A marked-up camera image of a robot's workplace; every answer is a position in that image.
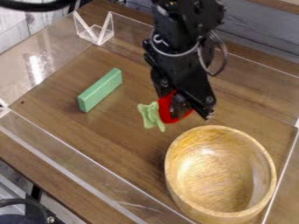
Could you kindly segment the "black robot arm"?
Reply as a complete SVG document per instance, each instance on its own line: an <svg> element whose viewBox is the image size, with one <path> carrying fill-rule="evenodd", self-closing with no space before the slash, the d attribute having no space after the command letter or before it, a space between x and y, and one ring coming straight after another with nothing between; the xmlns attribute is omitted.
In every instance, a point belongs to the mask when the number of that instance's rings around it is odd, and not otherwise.
<svg viewBox="0 0 299 224"><path fill-rule="evenodd" d="M144 60L158 96L158 116L176 123L190 113L209 119L216 105L209 77L214 50L225 44L214 33L224 22L220 0L152 0L153 30L142 42Z"/></svg>

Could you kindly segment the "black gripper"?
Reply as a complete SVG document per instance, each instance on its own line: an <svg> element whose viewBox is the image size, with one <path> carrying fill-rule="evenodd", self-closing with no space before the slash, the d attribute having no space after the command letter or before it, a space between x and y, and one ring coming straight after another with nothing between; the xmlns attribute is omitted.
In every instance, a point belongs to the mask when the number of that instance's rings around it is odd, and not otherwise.
<svg viewBox="0 0 299 224"><path fill-rule="evenodd" d="M148 39L142 41L142 48L154 92L160 99L170 101L170 118L184 118L196 112L208 120L213 114L216 97L197 53L177 58L165 57L156 52Z"/></svg>

